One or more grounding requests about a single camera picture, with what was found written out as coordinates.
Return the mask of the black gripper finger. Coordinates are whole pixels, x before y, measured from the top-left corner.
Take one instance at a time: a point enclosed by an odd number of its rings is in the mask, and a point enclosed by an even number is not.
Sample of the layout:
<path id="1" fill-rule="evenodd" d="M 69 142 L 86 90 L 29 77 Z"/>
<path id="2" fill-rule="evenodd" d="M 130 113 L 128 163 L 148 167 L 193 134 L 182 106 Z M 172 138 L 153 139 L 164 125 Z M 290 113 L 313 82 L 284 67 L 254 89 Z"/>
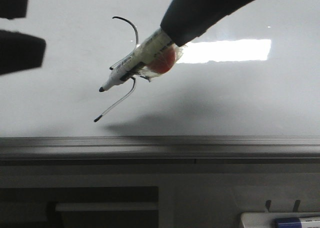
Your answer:
<path id="1" fill-rule="evenodd" d="M 172 0 L 160 27 L 181 47 L 253 1 L 255 0 Z"/>
<path id="2" fill-rule="evenodd" d="M 20 19 L 27 16 L 29 0 L 0 0 L 2 19 Z M 13 32 L 0 31 L 0 74 L 39 68 L 43 64 L 47 43 L 43 38 Z"/>

